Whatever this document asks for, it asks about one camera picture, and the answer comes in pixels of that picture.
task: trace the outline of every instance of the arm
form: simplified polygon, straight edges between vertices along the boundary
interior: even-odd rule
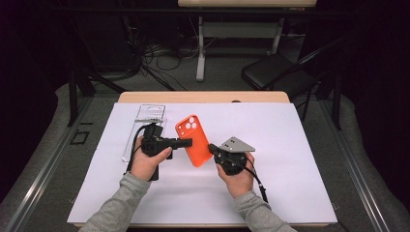
[[[136,139],[132,169],[120,181],[120,188],[102,204],[80,231],[126,231],[142,197],[147,193],[156,167],[172,152],[166,148],[154,157],[148,157],[138,149],[142,136]]]
[[[254,158],[247,153],[247,168],[253,170]],[[252,190],[253,176],[246,170],[234,176],[227,176],[222,167],[217,164],[220,177],[225,181],[229,193],[234,198],[235,208],[239,215],[247,222],[249,229],[253,232],[265,231],[295,231],[290,225],[281,220],[268,203],[256,196]]]

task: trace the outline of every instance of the black chair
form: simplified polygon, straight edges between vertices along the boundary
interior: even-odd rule
[[[306,73],[304,68],[308,64],[317,61],[318,58],[323,60],[322,58],[326,59],[326,57],[330,57],[330,54],[335,54],[342,47],[344,41],[344,38],[333,41],[299,59],[296,63],[289,61],[280,54],[264,57],[242,68],[242,79],[254,90],[283,91],[291,102],[303,93],[307,93],[306,100],[296,106],[305,105],[301,118],[304,121],[312,89],[323,78],[331,76],[336,67],[335,65],[327,65],[325,70],[314,71],[314,74]]]

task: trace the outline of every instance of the gray sweater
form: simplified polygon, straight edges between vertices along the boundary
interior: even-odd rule
[[[127,173],[120,181],[120,188],[103,203],[79,231],[127,231],[133,213],[151,182],[145,182]],[[253,190],[237,197],[235,207],[253,232],[295,231],[288,223],[271,211],[270,206]]]

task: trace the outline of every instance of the white paper sheet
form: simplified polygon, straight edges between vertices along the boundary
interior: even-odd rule
[[[119,188],[127,168],[122,156],[140,103],[116,103],[69,216],[83,223]],[[219,146],[236,136],[256,149],[255,167],[268,200],[292,224],[335,223],[298,114],[291,103],[167,103],[165,137],[196,114],[210,143]],[[254,190],[260,195],[256,181]],[[151,185],[132,217],[136,224],[243,224],[235,212],[213,159],[193,167],[185,149],[160,164],[160,179]]]

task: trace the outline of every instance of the dark gray floor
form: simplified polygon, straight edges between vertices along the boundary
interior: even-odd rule
[[[301,42],[298,40],[283,43],[280,51],[288,55],[291,60],[294,60],[298,55],[300,44]],[[234,50],[241,51],[242,54],[233,53],[229,55],[227,47],[234,47]],[[197,62],[195,58],[182,60],[178,68],[166,73],[174,76],[181,85],[193,91],[251,90],[241,80],[240,71],[243,66],[263,55],[265,52],[263,47],[252,46],[248,40],[223,40],[211,44],[207,51],[204,82],[198,83],[195,80]],[[161,57],[158,61],[160,67],[172,67],[174,64],[177,64],[175,58],[166,56]],[[157,68],[155,62],[156,60],[150,66]],[[167,79],[173,87],[182,90],[175,80],[170,77],[167,77]],[[143,72],[116,83],[127,89],[137,91],[166,90],[152,77],[144,76]],[[68,139],[69,142],[62,150],[61,159],[56,163],[52,178],[45,183],[45,191],[39,198],[36,207],[33,208],[34,210],[28,212],[29,217],[23,221],[23,224],[20,226],[21,230],[77,231],[77,228],[66,223],[73,205],[70,201],[81,187],[89,161],[103,132],[109,112],[112,105],[118,99],[118,95],[105,86],[96,83],[96,88],[98,94],[94,98],[91,100],[83,99],[83,102],[89,102],[89,105],[82,111],[81,118],[74,128],[74,130],[90,132],[87,142],[84,145],[70,145],[72,137]],[[59,96],[59,106],[53,122],[14,188],[0,206],[1,231],[6,230],[10,221],[14,221],[13,216],[15,216],[15,212],[18,212],[18,207],[24,201],[24,196],[32,184],[35,183],[38,174],[42,172],[44,163],[58,151],[58,142],[64,137],[64,131],[70,115],[67,86],[63,86],[57,91],[57,94]],[[326,118],[329,115],[321,107],[323,103],[327,104],[326,102],[313,100],[303,125],[325,187],[332,202],[338,205],[336,210],[337,217],[350,231],[375,231],[363,199],[352,181],[351,173],[346,168],[346,160],[340,152],[337,139],[331,130],[332,125],[327,123]],[[388,224],[390,231],[410,231],[410,217],[407,211],[392,196],[366,157],[354,116],[354,105],[347,99],[342,101],[341,126],[343,128],[342,133],[358,165],[361,167],[361,171],[374,195],[380,213]],[[297,229],[299,231],[344,231],[339,224],[324,228],[298,227]]]

